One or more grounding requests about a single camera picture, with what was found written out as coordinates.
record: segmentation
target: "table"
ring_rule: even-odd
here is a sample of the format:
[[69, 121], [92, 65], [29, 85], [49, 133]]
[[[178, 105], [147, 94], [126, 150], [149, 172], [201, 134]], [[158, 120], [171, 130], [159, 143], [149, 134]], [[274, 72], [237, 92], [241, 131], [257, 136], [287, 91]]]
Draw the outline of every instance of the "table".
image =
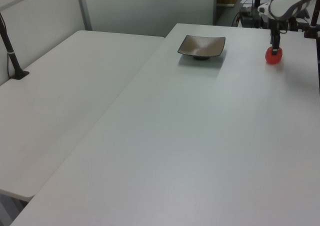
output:
[[164, 39], [78, 31], [0, 87], [0, 193], [29, 201]]
[[[226, 37], [194, 61], [186, 35]], [[12, 226], [316, 226], [320, 101], [316, 43], [177, 24]]]

